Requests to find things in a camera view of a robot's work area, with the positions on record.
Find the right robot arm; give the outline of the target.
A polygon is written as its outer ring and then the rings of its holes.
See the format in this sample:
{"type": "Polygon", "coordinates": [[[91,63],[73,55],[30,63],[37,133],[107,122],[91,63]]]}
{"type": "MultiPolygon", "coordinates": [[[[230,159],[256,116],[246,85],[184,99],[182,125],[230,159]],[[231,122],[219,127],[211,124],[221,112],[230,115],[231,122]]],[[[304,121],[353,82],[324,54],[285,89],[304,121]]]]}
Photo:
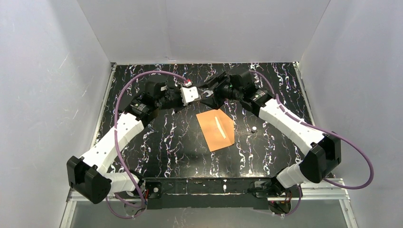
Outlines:
{"type": "Polygon", "coordinates": [[[320,183],[341,163],[341,141],[337,137],[306,126],[306,122],[283,107],[273,93],[259,88],[250,72],[231,75],[223,72],[197,85],[206,96],[200,100],[212,109],[219,109],[226,100],[238,101],[258,118],[276,127],[304,154],[304,159],[282,169],[271,179],[276,190],[294,185],[320,183]]]}

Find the orange envelope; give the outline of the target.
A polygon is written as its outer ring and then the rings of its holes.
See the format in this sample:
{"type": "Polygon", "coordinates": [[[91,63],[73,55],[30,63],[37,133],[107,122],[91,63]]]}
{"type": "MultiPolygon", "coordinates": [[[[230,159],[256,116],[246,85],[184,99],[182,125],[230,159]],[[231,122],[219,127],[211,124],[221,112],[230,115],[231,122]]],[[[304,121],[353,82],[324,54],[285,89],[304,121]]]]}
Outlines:
{"type": "Polygon", "coordinates": [[[234,121],[221,109],[213,109],[199,113],[196,114],[196,117],[210,152],[232,146],[235,143],[234,121]],[[223,139],[217,128],[214,119],[215,116],[218,117],[220,121],[220,124],[226,134],[226,139],[223,139]]]}

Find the tan letter paper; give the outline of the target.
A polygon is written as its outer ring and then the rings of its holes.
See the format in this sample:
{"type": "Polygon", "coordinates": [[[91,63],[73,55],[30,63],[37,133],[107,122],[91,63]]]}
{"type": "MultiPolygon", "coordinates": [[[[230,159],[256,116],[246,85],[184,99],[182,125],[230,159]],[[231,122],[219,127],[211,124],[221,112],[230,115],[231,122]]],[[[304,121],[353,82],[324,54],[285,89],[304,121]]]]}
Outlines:
{"type": "Polygon", "coordinates": [[[217,125],[217,128],[218,128],[220,134],[222,135],[223,139],[226,139],[226,134],[220,124],[218,117],[215,116],[214,119],[215,119],[215,122],[216,122],[216,125],[217,125]]]}

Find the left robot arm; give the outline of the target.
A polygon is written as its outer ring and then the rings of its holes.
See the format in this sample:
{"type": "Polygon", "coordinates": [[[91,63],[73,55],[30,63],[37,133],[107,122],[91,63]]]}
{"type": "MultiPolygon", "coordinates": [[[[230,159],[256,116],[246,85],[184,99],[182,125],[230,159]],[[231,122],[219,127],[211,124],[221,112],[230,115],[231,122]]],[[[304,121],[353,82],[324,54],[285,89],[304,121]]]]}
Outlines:
{"type": "Polygon", "coordinates": [[[67,161],[68,183],[93,204],[102,202],[109,194],[136,191],[143,200],[140,175],[124,167],[122,173],[109,173],[121,151],[157,117],[161,109],[182,110],[199,98],[191,82],[184,85],[147,82],[144,91],[120,102],[114,126],[87,152],[67,161]]]}

